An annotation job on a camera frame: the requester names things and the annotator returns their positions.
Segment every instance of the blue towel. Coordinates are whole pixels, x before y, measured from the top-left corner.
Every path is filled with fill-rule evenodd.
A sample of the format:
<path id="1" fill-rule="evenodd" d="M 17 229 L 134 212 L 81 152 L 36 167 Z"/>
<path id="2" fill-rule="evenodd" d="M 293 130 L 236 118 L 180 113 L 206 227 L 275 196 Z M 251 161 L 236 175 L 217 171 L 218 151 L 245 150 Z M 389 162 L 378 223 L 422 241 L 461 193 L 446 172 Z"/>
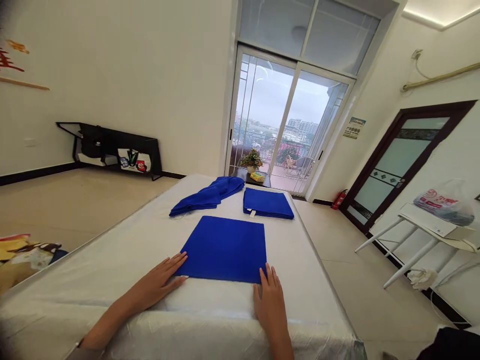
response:
<path id="1" fill-rule="evenodd" d="M 243 194 L 243 212 L 250 214 L 255 210 L 256 215 L 281 218 L 281 219 L 293 219 L 294 212 L 290 208 L 289 202 L 285 197 L 285 194 L 281 192 L 262 191 L 252 188 L 246 188 Z"/>
<path id="2" fill-rule="evenodd" d="M 260 284 L 267 251 L 262 223 L 202 216 L 181 253 L 188 259 L 174 275 Z"/>
<path id="3" fill-rule="evenodd" d="M 239 177 L 217 177 L 210 186 L 180 200 L 170 211 L 170 216 L 174 217 L 192 210 L 215 209 L 223 199 L 239 192 L 244 186 L 245 182 Z"/>

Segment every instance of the black baseboard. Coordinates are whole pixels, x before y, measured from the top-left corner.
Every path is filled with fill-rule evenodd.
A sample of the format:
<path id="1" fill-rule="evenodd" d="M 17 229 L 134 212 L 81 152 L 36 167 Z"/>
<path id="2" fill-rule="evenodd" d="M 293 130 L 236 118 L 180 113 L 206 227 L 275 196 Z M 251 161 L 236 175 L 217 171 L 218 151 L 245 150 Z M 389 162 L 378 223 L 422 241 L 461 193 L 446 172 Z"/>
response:
<path id="1" fill-rule="evenodd" d="M 367 239 L 370 239 L 373 235 L 370 232 L 367 232 L 365 236 L 367 237 Z M 387 253 L 385 248 L 377 240 L 373 242 L 373 245 L 375 245 L 375 247 L 379 249 L 383 255 Z M 388 256 L 387 259 L 390 260 L 390 262 L 395 265 L 397 269 L 401 269 L 404 265 L 391 255 Z M 438 295 L 431 288 L 428 288 L 427 290 L 422 290 L 422 294 L 425 295 L 428 300 L 430 300 L 431 298 L 431 302 L 433 303 L 433 305 L 435 305 L 452 323 L 456 323 L 455 326 L 457 328 L 463 330 L 471 326 L 453 307 L 451 307 L 445 300 L 440 297 L 440 295 Z"/>
<path id="2" fill-rule="evenodd" d="M 303 196 L 298 196 L 298 195 L 292 195 L 291 198 L 292 198 L 293 200 L 307 201 L 306 198 L 304 198 Z"/>
<path id="3" fill-rule="evenodd" d="M 41 178 L 47 175 L 53 175 L 57 173 L 63 173 L 65 171 L 79 169 L 85 167 L 85 165 L 81 162 L 69 162 L 62 165 L 55 165 L 50 167 L 44 167 L 41 169 L 18 172 L 11 175 L 0 176 L 0 186 L 19 183 L 25 180 L 31 180 L 36 178 Z"/>
<path id="4" fill-rule="evenodd" d="M 162 171 L 161 175 L 167 178 L 174 178 L 174 179 L 183 179 L 184 177 L 187 176 L 187 175 L 181 175 L 174 172 L 166 172 L 166 171 Z"/>
<path id="5" fill-rule="evenodd" d="M 318 200 L 318 199 L 313 200 L 313 203 L 314 204 L 320 204 L 320 205 L 326 205 L 326 206 L 330 206 L 330 207 L 334 204 L 333 201 Z"/>

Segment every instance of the sliding glass door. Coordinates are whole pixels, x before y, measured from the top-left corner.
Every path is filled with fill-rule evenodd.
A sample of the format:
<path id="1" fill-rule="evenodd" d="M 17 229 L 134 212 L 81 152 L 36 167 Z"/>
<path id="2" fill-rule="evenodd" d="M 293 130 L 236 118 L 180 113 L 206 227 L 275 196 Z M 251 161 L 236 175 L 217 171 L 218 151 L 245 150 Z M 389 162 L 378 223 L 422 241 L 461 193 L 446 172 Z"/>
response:
<path id="1" fill-rule="evenodd" d="M 305 195 L 353 82 L 239 46 L 225 173 L 256 149 L 273 188 Z"/>

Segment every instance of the red fire extinguisher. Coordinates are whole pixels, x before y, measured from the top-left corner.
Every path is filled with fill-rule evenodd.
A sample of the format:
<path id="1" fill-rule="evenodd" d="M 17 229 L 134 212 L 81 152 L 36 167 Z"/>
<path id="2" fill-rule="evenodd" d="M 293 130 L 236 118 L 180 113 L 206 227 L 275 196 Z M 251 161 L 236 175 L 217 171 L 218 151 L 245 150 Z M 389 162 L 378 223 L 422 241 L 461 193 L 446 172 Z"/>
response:
<path id="1" fill-rule="evenodd" d="M 343 190 L 342 192 L 339 192 L 338 195 L 335 198 L 335 201 L 333 202 L 331 208 L 333 210 L 337 210 L 339 206 L 342 204 L 344 201 L 345 197 L 347 196 L 347 189 Z"/>

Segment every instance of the white sheet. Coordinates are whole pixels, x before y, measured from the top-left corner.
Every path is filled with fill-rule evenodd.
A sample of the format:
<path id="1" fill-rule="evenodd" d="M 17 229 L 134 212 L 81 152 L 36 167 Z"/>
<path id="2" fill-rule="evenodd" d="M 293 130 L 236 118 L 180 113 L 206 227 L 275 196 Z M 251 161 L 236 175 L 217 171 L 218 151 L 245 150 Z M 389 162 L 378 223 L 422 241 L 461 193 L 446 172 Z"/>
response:
<path id="1" fill-rule="evenodd" d="M 243 190 L 216 209 L 169 217 L 180 199 L 213 180 L 187 176 L 10 290 L 0 301 L 2 345 L 18 359 L 62 359 L 114 300 L 164 258 L 177 253 L 200 218 L 210 215 L 264 224 L 267 260 L 282 283 L 296 359 L 366 359 L 288 193 L 294 220 L 249 217 L 242 211 Z M 111 343 L 108 357 L 268 359 L 268 343 L 255 320 L 252 296 L 251 284 L 189 278 L 131 319 Z"/>

